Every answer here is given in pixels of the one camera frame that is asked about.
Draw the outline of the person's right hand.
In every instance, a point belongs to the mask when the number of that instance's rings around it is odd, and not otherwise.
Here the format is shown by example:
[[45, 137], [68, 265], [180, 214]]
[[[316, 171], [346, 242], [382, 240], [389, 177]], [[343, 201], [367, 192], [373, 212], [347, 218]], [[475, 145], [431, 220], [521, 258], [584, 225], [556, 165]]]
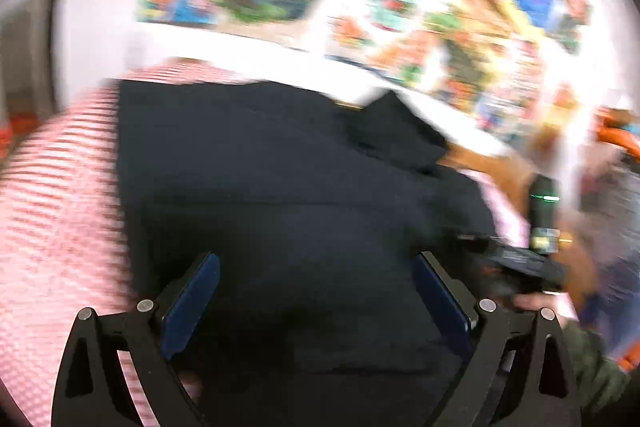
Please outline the person's right hand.
[[513, 303], [520, 310], [539, 311], [544, 317], [554, 317], [562, 329], [570, 323], [578, 323], [573, 301], [567, 293], [516, 295]]

